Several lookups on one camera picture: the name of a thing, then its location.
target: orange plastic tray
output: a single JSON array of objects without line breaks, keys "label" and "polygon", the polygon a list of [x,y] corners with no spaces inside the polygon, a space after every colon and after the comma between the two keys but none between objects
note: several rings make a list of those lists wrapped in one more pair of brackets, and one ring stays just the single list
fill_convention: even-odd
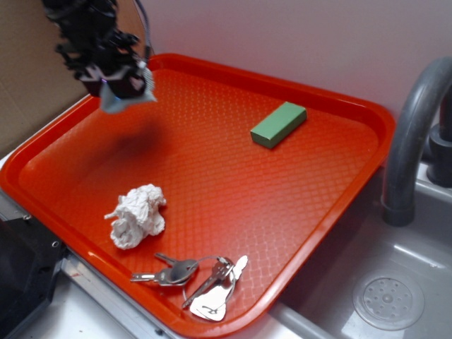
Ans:
[{"label": "orange plastic tray", "polygon": [[[393,133],[378,105],[185,56],[151,59],[158,102],[117,115],[87,98],[20,147],[0,185],[68,246],[174,332],[234,333],[265,312],[385,158]],[[250,130],[284,101],[308,119],[274,149]],[[166,229],[123,251],[104,215],[152,183]],[[187,310],[180,287],[132,283],[165,267],[153,254],[249,264],[220,323]],[[211,272],[205,261],[186,286]]]}]

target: white paper towel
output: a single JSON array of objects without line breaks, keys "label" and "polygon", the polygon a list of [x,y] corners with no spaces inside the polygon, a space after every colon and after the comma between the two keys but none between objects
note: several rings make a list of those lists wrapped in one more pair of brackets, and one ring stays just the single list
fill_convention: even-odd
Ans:
[{"label": "white paper towel", "polygon": [[162,189],[152,184],[132,189],[119,196],[119,204],[105,219],[118,217],[112,222],[112,238],[120,249],[132,249],[144,238],[157,235],[165,229],[165,220],[159,207],[166,205]]}]

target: sink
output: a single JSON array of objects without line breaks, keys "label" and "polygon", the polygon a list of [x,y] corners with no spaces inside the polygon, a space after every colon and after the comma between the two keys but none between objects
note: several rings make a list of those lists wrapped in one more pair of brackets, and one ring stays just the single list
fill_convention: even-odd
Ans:
[{"label": "sink", "polygon": [[382,182],[381,170],[279,300],[334,338],[450,338],[452,191],[417,180],[415,220],[393,227]]}]

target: faucet spout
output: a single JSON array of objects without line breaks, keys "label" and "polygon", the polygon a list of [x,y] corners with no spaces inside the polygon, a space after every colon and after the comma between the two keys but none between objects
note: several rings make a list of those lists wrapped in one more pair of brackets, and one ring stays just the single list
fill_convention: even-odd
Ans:
[{"label": "faucet spout", "polygon": [[[438,143],[440,151],[432,152],[434,157],[444,158],[449,153],[452,166],[452,57],[444,57],[433,61],[420,74],[402,109],[394,133],[391,150],[383,180],[383,220],[389,225],[408,225],[415,217],[415,182],[423,147],[427,139],[433,118],[440,109],[439,126],[432,129],[430,145]],[[433,166],[429,168],[429,178],[436,179]],[[446,171],[449,181],[452,180],[452,168]]]}]

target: sink drain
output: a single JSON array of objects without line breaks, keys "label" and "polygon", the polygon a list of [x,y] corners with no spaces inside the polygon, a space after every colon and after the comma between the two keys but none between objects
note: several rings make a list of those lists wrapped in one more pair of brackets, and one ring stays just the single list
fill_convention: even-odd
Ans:
[{"label": "sink drain", "polygon": [[361,278],[353,291],[356,312],[370,325],[395,331],[414,324],[424,311],[424,295],[410,277],[376,270]]}]

